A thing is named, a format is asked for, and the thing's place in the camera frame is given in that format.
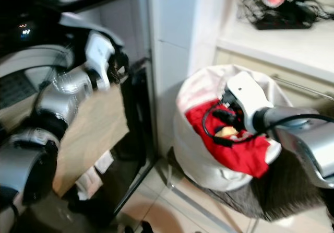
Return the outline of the red garment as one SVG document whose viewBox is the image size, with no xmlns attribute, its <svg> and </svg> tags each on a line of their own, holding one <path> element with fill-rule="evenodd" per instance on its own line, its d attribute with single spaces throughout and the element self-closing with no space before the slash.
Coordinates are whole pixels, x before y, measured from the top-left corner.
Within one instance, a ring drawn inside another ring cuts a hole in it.
<svg viewBox="0 0 334 233">
<path fill-rule="evenodd" d="M 185 117 L 198 133 L 198 137 L 204 143 L 207 151 L 215 160 L 226 168 L 245 173 L 255 178 L 260 178 L 268 169 L 266 154 L 270 143 L 265 136 L 259 136 L 250 142 L 235 143 L 231 146 L 219 145 L 203 131 L 202 120 L 207 110 L 215 106 L 217 100 L 211 100 L 198 104 L 185 111 Z"/>
</svg>

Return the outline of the yellow cloth piece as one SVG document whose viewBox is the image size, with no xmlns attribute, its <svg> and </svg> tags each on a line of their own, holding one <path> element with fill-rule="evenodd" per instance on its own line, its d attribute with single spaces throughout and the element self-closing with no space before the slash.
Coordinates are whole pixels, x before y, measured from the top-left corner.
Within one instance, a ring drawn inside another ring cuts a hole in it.
<svg viewBox="0 0 334 233">
<path fill-rule="evenodd" d="M 220 126 L 214 136 L 222 139 L 238 140 L 238 134 L 239 132 L 233 126 Z"/>
</svg>

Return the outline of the white fabric laundry basket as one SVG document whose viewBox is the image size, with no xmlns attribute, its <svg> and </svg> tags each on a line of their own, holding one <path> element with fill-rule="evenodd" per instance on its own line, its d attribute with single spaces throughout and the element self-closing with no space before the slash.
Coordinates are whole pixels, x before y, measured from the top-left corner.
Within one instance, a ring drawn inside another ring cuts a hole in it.
<svg viewBox="0 0 334 233">
<path fill-rule="evenodd" d="M 182 83 L 176 97 L 173 130 L 177 163 L 198 185 L 220 192 L 236 190 L 255 177 L 226 168 L 215 160 L 187 121 L 185 111 L 203 102 L 219 101 L 227 80 L 240 72 L 249 72 L 272 104 L 292 106 L 279 85 L 268 75 L 236 64 L 219 64 L 196 71 Z M 281 145 L 273 139 L 267 140 L 270 147 L 266 162 L 269 164 L 277 158 Z"/>
</svg>

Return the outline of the white counter cabinet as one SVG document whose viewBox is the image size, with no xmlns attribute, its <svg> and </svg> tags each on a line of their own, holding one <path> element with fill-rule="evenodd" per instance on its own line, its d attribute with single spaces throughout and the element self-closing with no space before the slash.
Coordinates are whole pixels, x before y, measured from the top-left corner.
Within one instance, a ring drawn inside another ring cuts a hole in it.
<svg viewBox="0 0 334 233">
<path fill-rule="evenodd" d="M 241 0 L 140 0 L 152 47 L 152 113 L 157 151 L 173 144 L 172 121 L 182 82 L 231 52 L 308 76 L 334 93 L 334 21 L 305 30 L 257 30 L 243 20 Z"/>
</svg>

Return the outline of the grey floor mat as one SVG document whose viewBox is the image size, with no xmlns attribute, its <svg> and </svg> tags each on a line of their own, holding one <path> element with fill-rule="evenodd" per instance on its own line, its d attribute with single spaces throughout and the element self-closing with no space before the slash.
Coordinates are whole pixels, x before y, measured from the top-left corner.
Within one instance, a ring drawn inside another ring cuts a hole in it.
<svg viewBox="0 0 334 233">
<path fill-rule="evenodd" d="M 310 183 L 293 153 L 282 151 L 269 167 L 262 178 L 253 178 L 236 190 L 215 191 L 200 185 L 196 187 L 238 213 L 267 221 L 325 206 L 319 189 Z"/>
</svg>

